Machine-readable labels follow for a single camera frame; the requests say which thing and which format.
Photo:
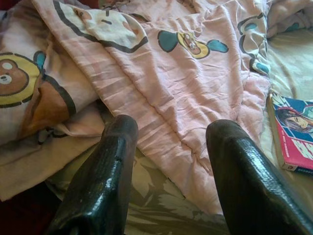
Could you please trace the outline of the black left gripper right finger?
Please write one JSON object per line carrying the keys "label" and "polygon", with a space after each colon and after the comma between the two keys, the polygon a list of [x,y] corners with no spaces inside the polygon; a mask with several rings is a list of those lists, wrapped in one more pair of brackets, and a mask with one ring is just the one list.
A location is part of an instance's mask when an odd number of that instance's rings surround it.
{"label": "black left gripper right finger", "polygon": [[206,129],[219,201],[232,235],[310,235],[313,217],[287,180],[237,123]]}

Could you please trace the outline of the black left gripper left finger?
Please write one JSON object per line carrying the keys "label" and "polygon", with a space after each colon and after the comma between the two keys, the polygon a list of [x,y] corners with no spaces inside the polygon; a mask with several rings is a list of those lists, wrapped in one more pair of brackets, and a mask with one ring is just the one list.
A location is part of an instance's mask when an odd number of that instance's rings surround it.
{"label": "black left gripper left finger", "polygon": [[47,234],[124,234],[137,139],[132,117],[112,120],[73,176]]}

